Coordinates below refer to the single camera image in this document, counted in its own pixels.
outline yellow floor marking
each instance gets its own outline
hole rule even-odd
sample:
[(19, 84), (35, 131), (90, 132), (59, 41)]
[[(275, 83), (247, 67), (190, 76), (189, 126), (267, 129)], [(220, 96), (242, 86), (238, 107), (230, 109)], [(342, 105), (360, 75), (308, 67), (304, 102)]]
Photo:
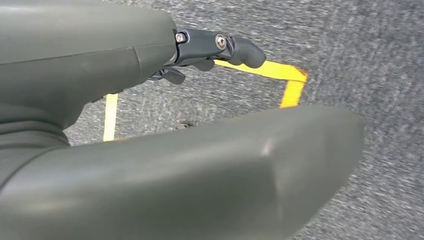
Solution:
[(104, 116), (103, 141), (115, 139), (115, 127), (117, 123), (118, 94), (106, 95), (106, 108)]

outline hex bolt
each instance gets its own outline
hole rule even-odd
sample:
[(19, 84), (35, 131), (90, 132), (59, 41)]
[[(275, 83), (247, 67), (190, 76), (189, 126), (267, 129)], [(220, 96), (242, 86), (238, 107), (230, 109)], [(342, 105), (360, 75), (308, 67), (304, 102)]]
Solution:
[(184, 42), (186, 42), (187, 38), (186, 35), (182, 32), (179, 32), (177, 34), (175, 34), (175, 40), (177, 43), (182, 44)]
[(221, 50), (224, 50), (227, 47), (227, 40), (225, 36), (220, 33), (216, 35), (215, 42), (216, 46)]

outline gray fabric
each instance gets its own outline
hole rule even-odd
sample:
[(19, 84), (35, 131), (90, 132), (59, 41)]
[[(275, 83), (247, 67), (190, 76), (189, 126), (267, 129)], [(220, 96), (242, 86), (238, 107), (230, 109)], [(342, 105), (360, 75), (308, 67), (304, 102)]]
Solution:
[[(367, 121), (364, 158), (349, 185), (294, 238), (424, 239), (424, 2), (421, 0), (141, 0), (180, 26), (256, 42), (272, 61), (309, 74), (301, 104), (348, 108)], [(182, 86), (150, 82), (120, 96), (117, 135), (169, 131), (278, 107), (285, 83), (217, 67), (184, 70)], [(101, 141), (104, 102), (67, 133)]]

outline yellow line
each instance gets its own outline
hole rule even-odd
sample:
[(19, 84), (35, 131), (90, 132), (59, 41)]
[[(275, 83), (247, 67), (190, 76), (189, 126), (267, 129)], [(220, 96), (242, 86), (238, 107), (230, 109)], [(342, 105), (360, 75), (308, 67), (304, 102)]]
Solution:
[(297, 106), (299, 99), (301, 98), (304, 85), (305, 83), (301, 81), (288, 81), (279, 107), (283, 109)]
[(272, 61), (266, 61), (259, 68), (250, 68), (244, 64), (235, 66), (218, 60), (215, 61), (215, 64), (268, 78), (287, 80), (280, 108), (294, 107), (299, 104), (303, 87), (308, 79), (308, 75), (297, 67)]
[(215, 60), (215, 64), (279, 80), (306, 82), (307, 79), (307, 75), (297, 67), (273, 61), (265, 61), (265, 63), (259, 68), (250, 68), (244, 64), (235, 66), (226, 61), (219, 60)]
[(104, 116), (103, 141), (115, 139), (115, 126), (117, 123), (118, 94), (106, 95), (106, 107)]

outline gray plastic casing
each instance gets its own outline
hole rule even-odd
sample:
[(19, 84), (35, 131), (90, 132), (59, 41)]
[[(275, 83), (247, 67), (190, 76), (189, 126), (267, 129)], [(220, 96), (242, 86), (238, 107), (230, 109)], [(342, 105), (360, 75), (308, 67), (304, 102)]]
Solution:
[(143, 83), (171, 59), (175, 29), (147, 8), (1, 1), (0, 123), (68, 128), (86, 103)]
[(1, 190), (0, 239), (285, 240), (346, 183), (363, 133), (303, 106), (44, 151)]

